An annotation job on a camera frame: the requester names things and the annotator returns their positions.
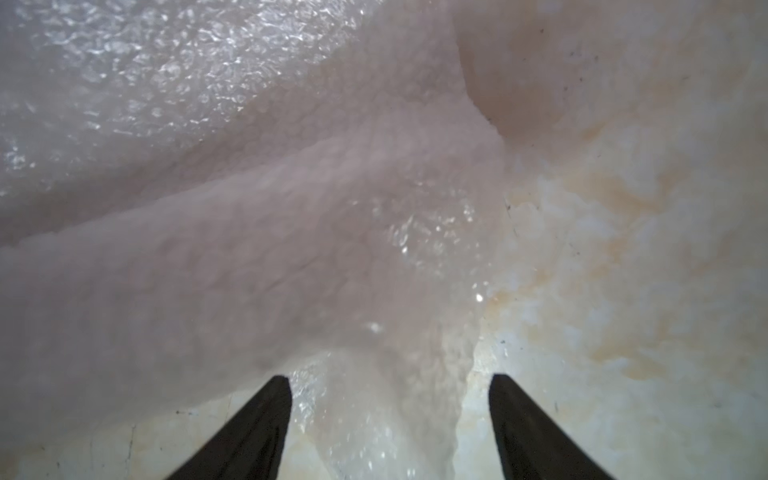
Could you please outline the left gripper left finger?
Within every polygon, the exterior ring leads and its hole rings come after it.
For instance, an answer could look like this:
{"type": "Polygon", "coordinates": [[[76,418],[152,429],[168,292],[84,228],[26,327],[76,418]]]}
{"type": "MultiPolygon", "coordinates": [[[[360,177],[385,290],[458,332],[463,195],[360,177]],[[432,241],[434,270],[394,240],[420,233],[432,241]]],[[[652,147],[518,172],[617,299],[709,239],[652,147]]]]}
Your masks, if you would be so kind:
{"type": "Polygon", "coordinates": [[[168,480],[275,480],[291,411],[289,379],[276,375],[168,480]]]}

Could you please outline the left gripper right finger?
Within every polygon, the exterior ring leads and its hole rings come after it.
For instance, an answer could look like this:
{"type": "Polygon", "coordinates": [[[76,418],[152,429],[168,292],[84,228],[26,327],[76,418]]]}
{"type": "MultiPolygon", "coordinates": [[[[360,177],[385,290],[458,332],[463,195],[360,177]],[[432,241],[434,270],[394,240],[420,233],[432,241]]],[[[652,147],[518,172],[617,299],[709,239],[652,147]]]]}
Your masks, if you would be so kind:
{"type": "Polygon", "coordinates": [[[488,403],[506,480],[612,480],[508,375],[495,374],[488,403]]]}

